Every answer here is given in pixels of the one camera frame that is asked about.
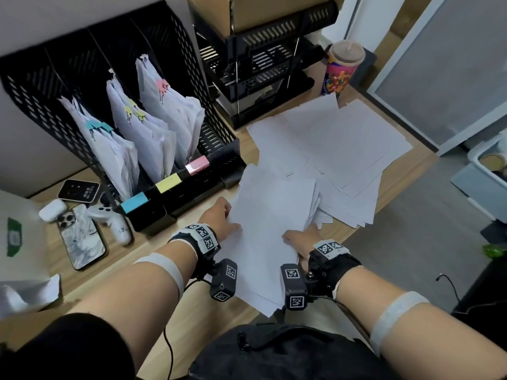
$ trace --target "door frame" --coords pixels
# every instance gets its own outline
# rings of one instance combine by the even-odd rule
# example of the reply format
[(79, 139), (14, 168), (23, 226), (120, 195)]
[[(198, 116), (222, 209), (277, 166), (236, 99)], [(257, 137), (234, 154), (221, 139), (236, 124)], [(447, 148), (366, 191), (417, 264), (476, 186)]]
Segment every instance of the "door frame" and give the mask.
[(387, 102), (385, 102), (381, 97), (376, 94), (376, 91), (380, 84), (384, 81), (384, 79), (389, 75), (390, 71), (394, 68), (396, 63), (403, 56), (405, 51), (409, 49), (410, 45), (414, 42), (419, 33), (423, 30), (426, 24), (431, 20), (435, 12), (440, 8), (440, 6), (444, 3), (445, 0), (432, 0), (424, 12), (422, 12), (421, 17), (416, 21), (412, 29), (409, 31), (407, 36), (404, 38), (402, 43), (398, 46), (394, 54), (391, 56), (389, 61), (387, 61), (384, 68), (380, 71), (378, 76), (375, 78), (371, 86), (368, 88), (368, 93), (375, 98), (379, 103), (385, 106), (389, 111), (396, 114), (401, 120), (403, 120), (409, 127), (415, 130), (418, 134), (420, 134), (424, 139), (426, 139), (430, 144), (434, 145), (438, 152), (436, 153), (438, 156), (450, 151), (455, 146), (460, 145), (463, 141), (468, 140), (474, 134), (480, 132), (482, 129), (488, 127), (493, 122), (498, 120), (507, 114), (507, 101), (497, 108), (493, 109), (490, 113), (484, 115), (479, 120), (475, 121), (473, 124), (465, 128), (463, 131), (457, 133), (455, 136), (451, 137), (445, 143), (438, 145), (433, 140), (428, 138), (427, 135), (421, 132), (420, 129), (416, 128), (406, 117), (400, 114), (395, 108), (390, 106)]

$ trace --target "colorful cup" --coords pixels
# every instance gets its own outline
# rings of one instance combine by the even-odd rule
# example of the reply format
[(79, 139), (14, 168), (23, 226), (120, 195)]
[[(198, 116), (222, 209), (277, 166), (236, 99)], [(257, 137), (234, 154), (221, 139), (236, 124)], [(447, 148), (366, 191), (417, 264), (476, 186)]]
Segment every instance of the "colorful cup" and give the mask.
[(334, 43), (329, 49), (326, 76), (322, 94), (339, 94), (347, 86), (358, 66), (364, 61), (366, 52), (361, 44), (350, 40)]

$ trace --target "forearm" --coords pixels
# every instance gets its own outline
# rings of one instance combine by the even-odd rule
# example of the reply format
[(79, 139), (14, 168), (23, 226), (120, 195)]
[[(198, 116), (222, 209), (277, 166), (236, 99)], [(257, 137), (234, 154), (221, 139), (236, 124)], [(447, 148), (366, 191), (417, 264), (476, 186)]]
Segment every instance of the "forearm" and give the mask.
[[(347, 272), (338, 287), (344, 303), (371, 332), (405, 293), (363, 267)], [(382, 355), (406, 379), (500, 379), (507, 353), (449, 314), (419, 304), (396, 322), (381, 345)]]
[[(184, 242), (174, 241), (157, 253), (176, 264), (186, 284), (197, 263), (194, 250)], [(173, 278), (158, 265), (140, 262), (109, 278), (70, 313), (91, 313), (116, 328), (129, 346), (138, 370), (178, 300), (178, 287)]]

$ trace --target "paper pile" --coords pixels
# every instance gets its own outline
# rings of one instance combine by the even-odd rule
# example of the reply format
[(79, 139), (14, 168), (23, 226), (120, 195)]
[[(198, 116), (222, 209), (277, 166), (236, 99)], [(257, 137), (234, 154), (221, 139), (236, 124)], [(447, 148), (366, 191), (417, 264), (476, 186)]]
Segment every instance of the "paper pile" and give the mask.
[(356, 228), (372, 224), (382, 172), (412, 149), (404, 136), (360, 100), (339, 109), (334, 94), (248, 127), (259, 166), (279, 177), (315, 179), (314, 222), (331, 215)]
[(243, 173), (228, 216), (242, 231), (222, 242), (215, 260), (238, 264), (236, 296), (268, 317), (283, 306), (280, 267), (298, 259), (282, 235), (304, 230), (319, 200), (315, 179), (279, 178), (252, 164)]

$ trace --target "desk file rack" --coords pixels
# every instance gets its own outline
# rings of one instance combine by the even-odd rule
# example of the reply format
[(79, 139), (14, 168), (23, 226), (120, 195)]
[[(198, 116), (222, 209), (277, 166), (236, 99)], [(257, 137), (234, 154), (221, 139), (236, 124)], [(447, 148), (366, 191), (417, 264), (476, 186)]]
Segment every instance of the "desk file rack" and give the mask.
[(218, 118), (208, 95), (192, 41), (165, 1), (137, 9), (0, 59), (0, 78), (10, 98), (37, 125), (86, 163), (106, 195), (119, 199), (71, 115), (57, 100), (75, 96), (97, 119), (114, 126), (106, 81), (114, 70), (125, 93), (142, 107), (135, 60), (147, 53), (172, 88), (194, 96), (205, 108), (198, 150), (209, 167), (161, 191), (142, 168), (132, 210), (126, 215), (137, 232), (152, 236), (222, 188), (237, 184), (245, 168), (239, 140)]
[[(236, 105), (236, 114), (229, 114), (218, 101), (215, 106), (237, 129), (314, 86), (303, 69), (322, 60), (324, 51), (304, 35), (334, 24), (338, 5), (330, 0), (228, 37), (194, 9), (192, 13), (206, 76)], [(276, 85), (272, 92), (240, 111), (239, 100), (272, 85)]]

